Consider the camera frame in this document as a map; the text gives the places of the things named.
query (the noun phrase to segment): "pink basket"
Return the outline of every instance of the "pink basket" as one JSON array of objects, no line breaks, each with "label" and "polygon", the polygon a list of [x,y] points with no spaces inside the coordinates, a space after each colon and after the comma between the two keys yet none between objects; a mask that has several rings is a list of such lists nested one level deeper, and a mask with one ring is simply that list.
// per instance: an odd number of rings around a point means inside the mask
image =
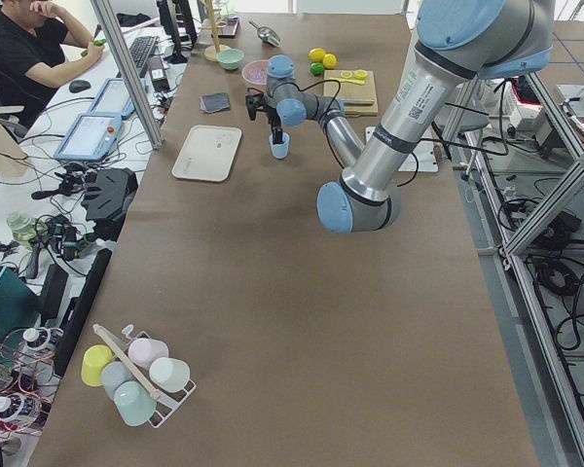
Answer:
[{"label": "pink basket", "polygon": [[242,78],[248,88],[266,91],[268,60],[255,60],[242,68]]}]

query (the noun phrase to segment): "green bowl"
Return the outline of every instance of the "green bowl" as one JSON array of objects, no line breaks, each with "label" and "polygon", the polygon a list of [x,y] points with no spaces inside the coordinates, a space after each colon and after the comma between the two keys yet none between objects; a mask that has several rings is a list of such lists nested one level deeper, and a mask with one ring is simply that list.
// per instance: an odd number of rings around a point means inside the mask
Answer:
[{"label": "green bowl", "polygon": [[216,55],[216,59],[226,70],[237,70],[244,59],[244,52],[240,49],[226,49]]}]

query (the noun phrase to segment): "black keyboard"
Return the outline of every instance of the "black keyboard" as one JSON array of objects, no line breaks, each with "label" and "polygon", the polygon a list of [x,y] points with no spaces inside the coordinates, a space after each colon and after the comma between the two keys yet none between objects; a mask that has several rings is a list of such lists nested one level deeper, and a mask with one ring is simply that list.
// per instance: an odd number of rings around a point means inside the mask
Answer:
[{"label": "black keyboard", "polygon": [[147,58],[153,54],[157,42],[158,36],[140,36],[129,46],[129,54],[132,55],[139,78],[147,74]]}]

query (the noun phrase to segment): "man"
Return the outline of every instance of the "man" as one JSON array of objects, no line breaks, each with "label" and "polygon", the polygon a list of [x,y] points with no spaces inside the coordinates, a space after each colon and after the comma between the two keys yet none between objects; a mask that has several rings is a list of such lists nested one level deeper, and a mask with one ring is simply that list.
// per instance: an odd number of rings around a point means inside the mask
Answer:
[{"label": "man", "polygon": [[[67,10],[45,0],[2,0],[0,6],[0,99],[23,105],[19,122],[30,127],[56,89],[94,66],[103,46]],[[61,44],[87,49],[65,61]]]}]

